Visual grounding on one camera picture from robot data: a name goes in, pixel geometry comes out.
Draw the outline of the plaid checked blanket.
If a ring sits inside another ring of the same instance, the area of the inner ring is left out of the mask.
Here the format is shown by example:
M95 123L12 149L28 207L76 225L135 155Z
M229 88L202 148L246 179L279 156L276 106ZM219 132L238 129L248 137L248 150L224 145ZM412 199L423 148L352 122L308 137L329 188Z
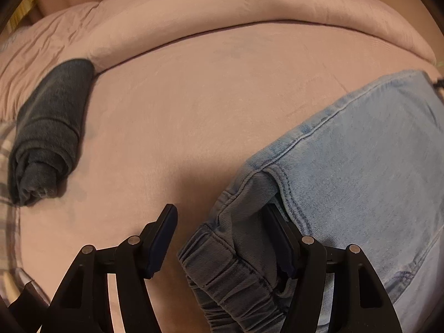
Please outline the plaid checked blanket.
M22 267L20 209L12 203L7 185L9 155L14 145L15 127L15 122L1 122L1 298L6 305L11 304L19 297L25 285L31 282L44 302L48 304L50 299L47 294Z

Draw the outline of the pink folded duvet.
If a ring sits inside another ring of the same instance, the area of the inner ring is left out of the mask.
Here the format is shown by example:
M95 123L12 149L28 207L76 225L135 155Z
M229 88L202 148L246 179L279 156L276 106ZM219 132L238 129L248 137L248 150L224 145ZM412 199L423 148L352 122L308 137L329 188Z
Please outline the pink folded duvet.
M1 119L15 120L41 79L69 59L88 59L99 73L187 36L284 20L353 29L436 60L426 40L379 0L85 2L44 17L1 48Z

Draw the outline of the pink bed sheet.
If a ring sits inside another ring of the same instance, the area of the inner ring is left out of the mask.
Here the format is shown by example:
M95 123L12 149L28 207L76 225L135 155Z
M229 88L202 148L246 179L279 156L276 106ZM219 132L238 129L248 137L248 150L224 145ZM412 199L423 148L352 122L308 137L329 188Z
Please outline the pink bed sheet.
M377 78L437 68L335 26L268 22L194 35L98 76L76 169L20 211L22 263L53 296L81 247L113 247L168 203L178 227L148 291L163 332L207 332L177 253L249 157Z

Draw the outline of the rolled dark grey pants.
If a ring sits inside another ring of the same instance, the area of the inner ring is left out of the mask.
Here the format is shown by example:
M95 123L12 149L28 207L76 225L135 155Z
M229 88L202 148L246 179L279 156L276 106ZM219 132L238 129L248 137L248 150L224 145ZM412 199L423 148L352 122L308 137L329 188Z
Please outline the rolled dark grey pants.
M15 205L56 197L59 183L73 171L94 74L88 59L63 62L20 108L7 181Z

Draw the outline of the light blue denim jeans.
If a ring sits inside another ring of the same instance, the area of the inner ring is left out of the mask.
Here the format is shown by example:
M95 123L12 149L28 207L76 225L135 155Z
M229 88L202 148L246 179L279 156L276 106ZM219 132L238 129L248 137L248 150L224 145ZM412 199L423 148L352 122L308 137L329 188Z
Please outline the light blue denim jeans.
M404 332L443 297L443 102L423 71L340 98L252 156L179 252L213 332L278 332L296 282L260 209L322 244L360 246Z

